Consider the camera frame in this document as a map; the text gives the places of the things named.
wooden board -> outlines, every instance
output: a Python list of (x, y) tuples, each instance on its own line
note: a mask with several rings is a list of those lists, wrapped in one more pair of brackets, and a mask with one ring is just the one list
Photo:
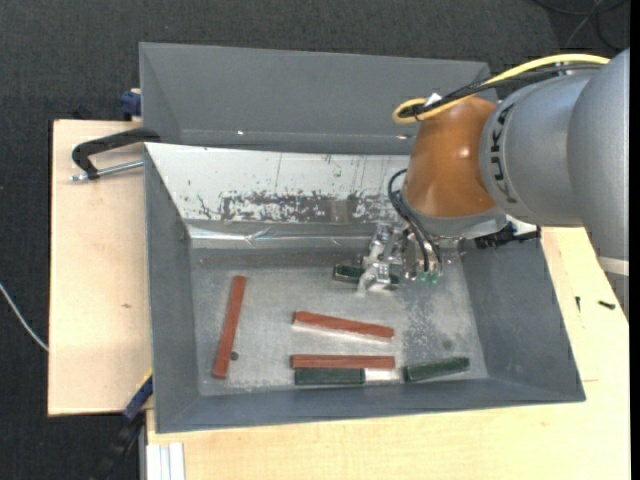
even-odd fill
[[(54, 123), (51, 171), (50, 415), (121, 411), (151, 367), (141, 169), (72, 182), (76, 144), (139, 123)], [(96, 155), (106, 167), (142, 146)]]
[[(121, 410), (151, 363), (141, 172), (68, 181), (74, 144), (134, 126), (55, 123), (50, 414)], [(598, 304), (615, 296), (584, 230), (545, 229), (543, 247), (584, 403), (162, 435), (150, 411), (147, 438), (184, 442), (189, 480), (630, 478), (629, 325)]]

dark gray carpet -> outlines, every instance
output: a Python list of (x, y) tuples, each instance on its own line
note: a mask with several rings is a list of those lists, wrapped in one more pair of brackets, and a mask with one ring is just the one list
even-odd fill
[[(629, 6), (603, 15), (600, 33), (585, 24), (569, 47), (628, 46)], [(528, 0), (0, 0), (0, 279), (46, 339), (47, 123), (121, 118), (139, 41), (471, 59), (500, 71), (558, 51), (583, 19)], [(45, 354), (3, 300), (0, 351), (0, 479), (86, 478), (117, 418), (46, 418)], [(113, 478), (135, 475), (130, 458)]]

